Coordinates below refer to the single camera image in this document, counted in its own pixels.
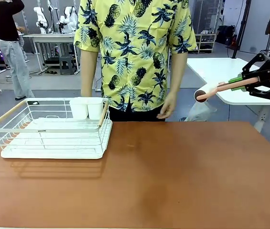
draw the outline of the wire rack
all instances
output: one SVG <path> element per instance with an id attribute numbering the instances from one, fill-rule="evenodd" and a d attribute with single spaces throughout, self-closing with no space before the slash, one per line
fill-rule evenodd
<path id="1" fill-rule="evenodd" d="M 100 120 L 76 120 L 71 98 L 23 100 L 0 117 L 4 158 L 99 159 L 109 141 L 112 122 L 108 100 Z M 38 105 L 29 105 L 38 101 Z"/>

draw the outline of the person in background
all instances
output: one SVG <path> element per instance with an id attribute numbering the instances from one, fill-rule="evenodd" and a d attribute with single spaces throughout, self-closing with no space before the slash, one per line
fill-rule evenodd
<path id="1" fill-rule="evenodd" d="M 25 28 L 18 26 L 17 23 L 15 23 L 15 25 L 16 25 L 18 35 L 19 35 L 19 45 L 21 47 L 24 59 L 25 59 L 25 61 L 27 61 L 28 57 L 26 56 L 26 53 L 25 53 L 25 51 L 23 49 L 23 47 L 24 47 L 24 39 L 23 39 L 23 36 L 22 36 L 22 34 L 25 32 Z"/>
<path id="2" fill-rule="evenodd" d="M 112 121 L 164 121 L 175 109 L 196 47 L 189 0 L 81 0 L 75 45 L 81 51 L 81 95 L 92 95 L 101 52 L 102 96 Z M 172 50 L 171 87 L 167 64 Z"/>
<path id="3" fill-rule="evenodd" d="M 22 49 L 19 45 L 19 35 L 13 15 L 24 9 L 21 0 L 0 0 L 0 49 L 11 67 L 11 77 L 15 92 L 15 100 L 34 98 L 30 89 L 29 69 L 25 63 Z"/>

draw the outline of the black pants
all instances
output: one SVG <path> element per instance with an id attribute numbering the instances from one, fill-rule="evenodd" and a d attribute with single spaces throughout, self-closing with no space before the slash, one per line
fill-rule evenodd
<path id="1" fill-rule="evenodd" d="M 158 119 L 157 115 L 160 114 L 162 106 L 155 108 L 151 111 L 131 111 L 130 104 L 126 111 L 120 111 L 113 107 L 109 107 L 110 119 L 113 122 L 164 122 L 165 119 Z"/>

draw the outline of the pineapple print shirt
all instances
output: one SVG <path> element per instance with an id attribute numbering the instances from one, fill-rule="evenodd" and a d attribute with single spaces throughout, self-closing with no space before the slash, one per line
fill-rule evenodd
<path id="1" fill-rule="evenodd" d="M 168 50 L 196 47 L 189 0 L 81 0 L 75 45 L 101 52 L 110 106 L 149 111 L 167 94 Z"/>

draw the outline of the white cup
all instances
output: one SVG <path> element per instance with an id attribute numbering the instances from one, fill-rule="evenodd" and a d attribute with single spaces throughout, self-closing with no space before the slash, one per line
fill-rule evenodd
<path id="1" fill-rule="evenodd" d="M 103 98 L 87 98 L 89 118 L 91 120 L 100 120 L 103 113 Z"/>
<path id="2" fill-rule="evenodd" d="M 77 97 L 70 100 L 72 116 L 76 120 L 84 120 L 88 117 L 87 98 Z"/>

